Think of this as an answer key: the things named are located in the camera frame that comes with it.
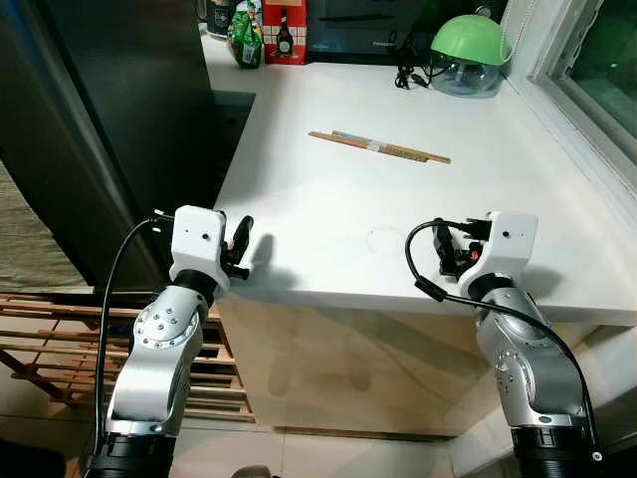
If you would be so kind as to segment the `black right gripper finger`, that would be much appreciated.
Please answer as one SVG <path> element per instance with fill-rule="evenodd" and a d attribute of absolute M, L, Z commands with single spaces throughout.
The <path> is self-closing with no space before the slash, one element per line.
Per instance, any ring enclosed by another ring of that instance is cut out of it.
<path fill-rule="evenodd" d="M 460 275 L 458 250 L 451 235 L 451 228 L 445 222 L 434 226 L 434 251 L 437 252 L 441 275 Z"/>

